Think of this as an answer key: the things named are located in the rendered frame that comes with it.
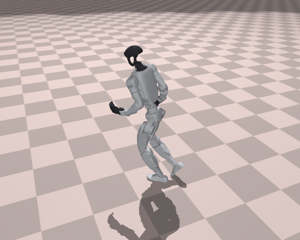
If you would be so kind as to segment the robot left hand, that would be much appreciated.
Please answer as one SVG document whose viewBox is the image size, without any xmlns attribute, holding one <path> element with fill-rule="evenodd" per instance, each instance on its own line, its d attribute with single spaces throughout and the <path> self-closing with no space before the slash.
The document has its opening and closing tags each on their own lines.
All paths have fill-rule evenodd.
<svg viewBox="0 0 300 240">
<path fill-rule="evenodd" d="M 119 114 L 119 115 L 120 115 L 119 111 L 124 111 L 125 110 L 124 108 L 121 108 L 121 107 L 118 108 L 117 106 L 115 106 L 112 101 L 109 103 L 109 107 L 110 107 L 110 109 L 113 113 Z"/>
</svg>

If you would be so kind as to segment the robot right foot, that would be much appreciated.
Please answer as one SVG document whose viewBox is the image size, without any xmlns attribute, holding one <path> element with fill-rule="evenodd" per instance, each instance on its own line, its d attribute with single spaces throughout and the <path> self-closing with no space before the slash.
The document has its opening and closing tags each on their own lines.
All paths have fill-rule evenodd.
<svg viewBox="0 0 300 240">
<path fill-rule="evenodd" d="M 177 165 L 177 166 L 176 166 Z M 173 170 L 172 170 L 172 173 L 171 173 L 171 177 L 174 175 L 174 174 L 176 174 L 177 173 L 177 171 L 179 171 L 183 166 L 184 166 L 184 164 L 182 163 L 182 162 L 178 162 L 178 163 L 176 163 L 176 167 L 174 168 L 173 167 Z"/>
</svg>

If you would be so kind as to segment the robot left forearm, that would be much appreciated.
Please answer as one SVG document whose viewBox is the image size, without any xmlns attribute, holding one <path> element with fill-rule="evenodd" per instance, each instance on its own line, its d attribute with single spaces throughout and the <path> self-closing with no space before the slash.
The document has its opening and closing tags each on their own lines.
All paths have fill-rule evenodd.
<svg viewBox="0 0 300 240">
<path fill-rule="evenodd" d="M 124 111 L 119 111 L 119 113 L 121 116 L 129 117 L 132 114 L 136 114 L 139 109 L 140 109 L 140 106 L 137 103 L 134 103 L 129 108 L 124 108 Z"/>
</svg>

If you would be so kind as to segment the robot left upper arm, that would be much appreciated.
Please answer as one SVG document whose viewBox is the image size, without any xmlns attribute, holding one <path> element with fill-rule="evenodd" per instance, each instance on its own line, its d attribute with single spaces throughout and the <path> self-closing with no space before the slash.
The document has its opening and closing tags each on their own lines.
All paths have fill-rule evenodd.
<svg viewBox="0 0 300 240">
<path fill-rule="evenodd" d="M 138 89 L 139 82 L 137 76 L 130 76 L 125 83 L 131 93 L 132 98 L 135 100 L 135 103 L 139 105 L 139 110 L 142 109 L 144 107 L 144 102 L 142 101 L 141 94 Z"/>
</svg>

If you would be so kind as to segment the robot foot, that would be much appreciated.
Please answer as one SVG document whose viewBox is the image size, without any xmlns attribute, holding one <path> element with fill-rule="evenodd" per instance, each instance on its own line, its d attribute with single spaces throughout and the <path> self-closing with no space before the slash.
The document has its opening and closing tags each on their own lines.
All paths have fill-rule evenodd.
<svg viewBox="0 0 300 240">
<path fill-rule="evenodd" d="M 159 182 L 164 182 L 164 183 L 168 182 L 168 177 L 166 175 L 162 175 L 163 178 L 161 178 L 160 176 L 158 177 L 158 176 L 156 174 L 148 174 L 147 178 L 152 181 L 159 181 Z"/>
<path fill-rule="evenodd" d="M 177 166 L 176 166 L 177 165 Z M 171 177 L 174 175 L 174 174 L 176 174 L 177 173 L 177 171 L 179 171 L 183 166 L 184 166 L 184 164 L 182 163 L 182 162 L 178 162 L 178 163 L 176 163 L 176 167 L 174 168 L 173 167 L 173 170 L 172 170 L 172 173 L 171 173 Z"/>
</svg>

